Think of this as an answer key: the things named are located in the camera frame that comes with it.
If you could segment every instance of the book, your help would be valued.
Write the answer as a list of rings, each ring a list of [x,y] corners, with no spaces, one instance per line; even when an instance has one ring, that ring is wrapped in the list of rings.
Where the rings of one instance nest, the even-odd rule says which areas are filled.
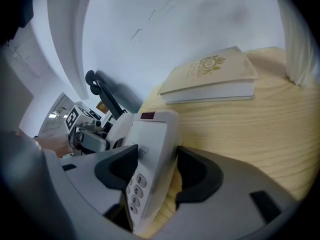
[[[160,87],[165,103],[247,100],[258,74],[237,46],[175,67]]]

